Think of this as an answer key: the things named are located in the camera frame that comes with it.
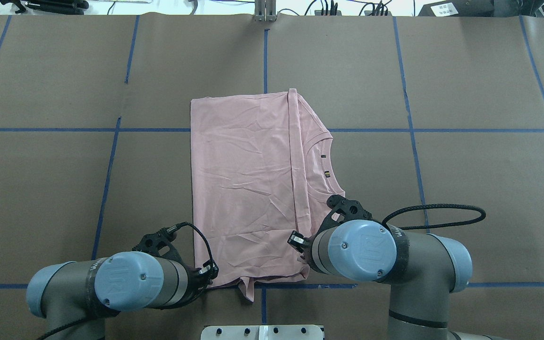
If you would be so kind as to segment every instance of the black cable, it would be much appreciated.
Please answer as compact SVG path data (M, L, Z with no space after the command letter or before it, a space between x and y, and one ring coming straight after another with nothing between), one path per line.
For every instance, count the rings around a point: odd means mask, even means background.
M198 0L188 0L188 2L192 2L192 11L190 12L190 15L194 15L198 8Z
M116 1L113 1L113 2L112 2L112 5L110 5L110 7L108 7L108 11L106 12L106 15L110 15L111 9L112 9L112 7L115 6L116 3L117 3Z
M290 8L283 8L283 9L279 10L278 13L281 13L282 11L292 11L296 15L299 15L296 11L294 11L293 9L290 9Z
M316 1L318 1L318 0L313 0L313 1L309 4L308 8L306 9L306 13L304 13L304 15L308 15L309 9L311 8L311 6L312 6Z
M86 317L86 318L83 318L83 319L79 319L79 320L75 320L71 323L67 323L65 325L62 325L58 328L55 328L55 329L52 329L51 331L48 331L47 333L43 334L42 336L39 336L39 338L37 338L37 340L44 340L45 338L49 338L50 336L56 334L56 333L59 333L59 332L62 332L64 331L65 329L69 329L73 326L76 326L76 325L79 325L81 323L86 323L87 321L91 321L93 320L93 318L90 318L89 316Z
M425 210L425 209L461 209L461 210L471 210L471 211L477 211L480 213L479 217L476 217L472 220L467 221L458 221L458 222L450 222L450 223L442 223L442 224L432 224L431 226L410 226L410 227L399 227L401 230L432 230L434 228L444 228L444 227L453 227L453 226L466 226L467 224L473 224L476 222L482 221L484 218L486 218L486 211L482 209L481 207L477 206L469 206L465 204L424 204L421 206L410 206L410 207L403 207L400 210L396 210L393 213L390 213L387 215L386 218L382 221L382 226L387 228L387 222L391 220L392 218L401 215L403 213L408 213L409 211L417 211L417 210Z
M367 2L361 9L360 9L360 13L358 13L358 16L360 17L360 15L362 15L362 12L365 10L365 7L369 6L369 5L372 5L373 6L373 11L375 11L375 4L373 4L372 2Z
M207 238L205 237L205 235L203 235L203 233L192 223L190 222L182 222L179 224L179 226L190 226L190 228L192 228L195 232L197 232L197 234L203 239L203 242L205 242L205 247L207 247L207 253L209 254L209 261L211 262L211 270L209 270L209 277L207 278L207 281L211 280L211 276L213 275L213 267L215 265L215 261L213 260L213 255L211 253L211 247L209 247L209 242L207 241ZM193 297L191 297L190 299L188 299L186 302L183 302L181 304L178 304L178 305L173 305L172 308L166 308L166 309L175 309L175 308L180 308L180 307L184 307L190 303L192 303L194 300L198 299L199 297L201 297L203 294L205 294L205 291L207 291L207 286L203 287L196 295L194 295Z

